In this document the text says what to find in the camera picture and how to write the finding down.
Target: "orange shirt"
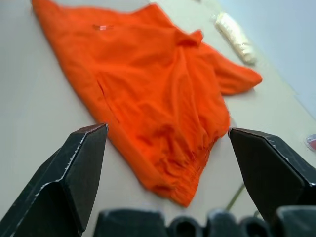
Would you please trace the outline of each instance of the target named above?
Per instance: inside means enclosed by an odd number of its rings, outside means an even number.
[[[62,70],[149,190],[188,206],[230,125],[222,94],[261,82],[150,4],[133,13],[32,0]]]

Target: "table surface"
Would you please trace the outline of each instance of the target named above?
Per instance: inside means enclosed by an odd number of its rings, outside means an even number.
[[[71,5],[96,5],[131,11],[145,0],[59,0]],[[240,63],[210,20],[210,11],[193,0],[157,0],[171,20],[187,32],[202,29],[204,41]],[[213,2],[216,11],[220,6]],[[63,75],[25,0],[0,2],[0,218],[7,212],[37,168],[67,136],[94,123]],[[248,93],[225,98],[239,127],[280,136],[311,165],[316,156],[303,137],[316,132],[316,122],[295,100],[293,90],[258,52],[255,68],[264,81]],[[133,207],[160,210],[169,222],[177,215],[192,215],[201,223],[206,212],[225,207],[242,183],[227,136],[211,151],[191,205],[184,209],[143,189],[123,157],[108,140],[98,194],[84,236],[91,236],[97,214],[106,208]]]

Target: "white table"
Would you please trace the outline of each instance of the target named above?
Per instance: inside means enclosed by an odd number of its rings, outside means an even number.
[[[175,24],[186,31],[202,28],[206,43],[239,62],[212,26],[209,12],[199,3],[193,0],[157,2]],[[120,10],[134,10],[147,4],[145,0],[62,0],[62,3]],[[0,2],[0,32],[1,218],[40,164],[72,131],[94,121],[61,72],[29,2]],[[316,167],[315,155],[302,143],[302,136],[316,131],[316,122],[265,59],[260,56],[259,60],[258,71],[264,82],[249,93],[226,98],[232,117],[240,127],[279,135]],[[226,136],[214,146],[197,194],[184,209],[144,190],[108,140],[99,190],[84,236],[92,235],[97,214],[105,208],[160,210],[167,222],[176,215],[188,214],[204,223],[207,211],[225,207],[241,183],[236,157]]]

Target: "white package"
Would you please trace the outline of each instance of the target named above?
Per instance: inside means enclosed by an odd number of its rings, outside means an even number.
[[[222,12],[216,19],[215,26],[229,40],[235,52],[246,64],[254,64],[257,59],[252,45],[239,24],[227,13]]]

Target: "red object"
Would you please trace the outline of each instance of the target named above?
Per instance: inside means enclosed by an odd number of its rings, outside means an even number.
[[[32,0],[67,79],[149,190],[188,206],[230,125],[222,94],[261,82],[156,4],[133,13]]]

